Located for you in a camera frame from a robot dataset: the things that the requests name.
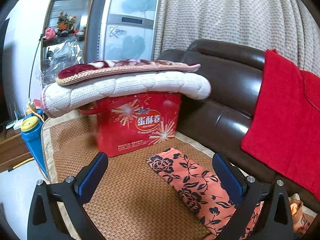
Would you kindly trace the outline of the orange floral blouse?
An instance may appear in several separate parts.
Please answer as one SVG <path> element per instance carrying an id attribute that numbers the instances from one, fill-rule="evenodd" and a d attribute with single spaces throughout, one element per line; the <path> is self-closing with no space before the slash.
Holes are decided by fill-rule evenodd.
<path id="1" fill-rule="evenodd" d="M 216 172 L 205 169 L 174 147 L 151 156 L 147 163 L 177 191 L 178 196 L 209 230 L 213 239 L 218 239 L 219 233 L 226 227 L 238 205 L 230 200 Z M 302 213 L 293 210 L 296 204 L 289 200 L 289 205 L 293 221 L 293 239 L 299 239 L 308 229 L 308 224 L 302 221 Z M 256 205 L 240 239 L 247 239 L 251 235 L 262 208 L 263 202 Z"/>

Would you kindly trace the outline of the blue yellow plastic container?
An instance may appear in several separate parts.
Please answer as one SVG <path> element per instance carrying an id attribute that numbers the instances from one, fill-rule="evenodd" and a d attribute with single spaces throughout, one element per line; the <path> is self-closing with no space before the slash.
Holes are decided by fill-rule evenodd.
<path id="1" fill-rule="evenodd" d="M 43 111 L 29 101 L 27 103 L 27 112 L 20 129 L 21 137 L 35 159 L 44 178 L 48 179 L 46 165 L 44 163 L 41 131 L 44 124 Z"/>

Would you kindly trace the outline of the red knitted blanket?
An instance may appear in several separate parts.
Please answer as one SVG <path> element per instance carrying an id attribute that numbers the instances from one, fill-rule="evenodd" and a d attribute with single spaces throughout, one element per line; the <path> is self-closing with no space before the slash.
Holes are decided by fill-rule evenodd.
<path id="1" fill-rule="evenodd" d="M 267 50 L 253 121 L 240 147 L 319 198 L 319 77 Z"/>

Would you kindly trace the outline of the red snack gift box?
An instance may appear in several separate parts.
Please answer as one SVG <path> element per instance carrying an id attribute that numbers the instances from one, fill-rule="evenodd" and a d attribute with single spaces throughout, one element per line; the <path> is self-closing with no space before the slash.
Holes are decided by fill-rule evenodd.
<path id="1" fill-rule="evenodd" d="M 98 150 L 116 157 L 174 138 L 180 105 L 180 93 L 146 92 L 103 98 L 79 112 L 95 117 Z"/>

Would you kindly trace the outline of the white quilted cushion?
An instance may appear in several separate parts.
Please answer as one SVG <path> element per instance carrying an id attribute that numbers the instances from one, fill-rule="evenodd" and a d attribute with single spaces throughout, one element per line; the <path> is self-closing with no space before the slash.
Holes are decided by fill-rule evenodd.
<path id="1" fill-rule="evenodd" d="M 210 82 L 196 73 L 146 72 L 99 77 L 69 86 L 47 85 L 41 105 L 47 116 L 57 118 L 83 105 L 103 99 L 146 92 L 181 93 L 195 100 L 208 98 Z"/>

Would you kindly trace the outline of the dark brown leather sofa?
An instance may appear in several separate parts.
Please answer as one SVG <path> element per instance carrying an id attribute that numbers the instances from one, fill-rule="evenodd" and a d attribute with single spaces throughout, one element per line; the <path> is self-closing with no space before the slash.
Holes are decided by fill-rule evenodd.
<path id="1" fill-rule="evenodd" d="M 195 40 L 186 50 L 168 49 L 158 60 L 200 64 L 197 74 L 211 85 L 204 100 L 184 96 L 177 131 L 199 142 L 254 176 L 260 182 L 284 181 L 289 195 L 299 194 L 304 205 L 319 212 L 319 201 L 306 189 L 284 178 L 240 148 L 240 142 L 253 119 L 258 98 L 265 52 L 238 44 Z"/>

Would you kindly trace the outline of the maroon floral plush pad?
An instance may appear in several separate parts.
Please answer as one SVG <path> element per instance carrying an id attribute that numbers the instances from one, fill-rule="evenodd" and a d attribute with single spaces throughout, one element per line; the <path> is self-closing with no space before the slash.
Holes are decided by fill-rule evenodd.
<path id="1" fill-rule="evenodd" d="M 58 85 L 69 86 L 85 80 L 119 74 L 141 72 L 158 72 L 176 70 L 194 73 L 199 70 L 199 63 L 188 65 L 166 60 L 148 61 L 143 59 L 94 61 L 87 64 L 76 64 L 61 70 L 55 81 Z"/>

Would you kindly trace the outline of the glass display cabinet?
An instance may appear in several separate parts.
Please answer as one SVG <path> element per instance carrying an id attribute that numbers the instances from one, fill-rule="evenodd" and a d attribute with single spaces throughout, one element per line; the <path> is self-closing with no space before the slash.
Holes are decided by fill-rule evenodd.
<path id="1" fill-rule="evenodd" d="M 58 72 L 84 62 L 91 3 L 92 0 L 50 1 L 41 39 L 41 85 L 54 83 Z"/>

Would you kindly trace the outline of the silver refrigerator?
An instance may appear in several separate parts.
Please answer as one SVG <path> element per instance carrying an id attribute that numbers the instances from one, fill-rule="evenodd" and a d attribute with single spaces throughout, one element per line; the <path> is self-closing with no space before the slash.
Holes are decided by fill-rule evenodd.
<path id="1" fill-rule="evenodd" d="M 151 60 L 161 0 L 92 0 L 84 61 Z"/>

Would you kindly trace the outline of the beige dotted curtain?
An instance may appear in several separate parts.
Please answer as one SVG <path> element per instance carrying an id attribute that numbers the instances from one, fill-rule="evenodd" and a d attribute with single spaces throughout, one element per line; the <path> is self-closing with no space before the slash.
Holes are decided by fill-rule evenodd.
<path id="1" fill-rule="evenodd" d="M 319 26 L 301 0 L 160 0 L 154 55 L 198 39 L 275 49 L 319 74 Z"/>

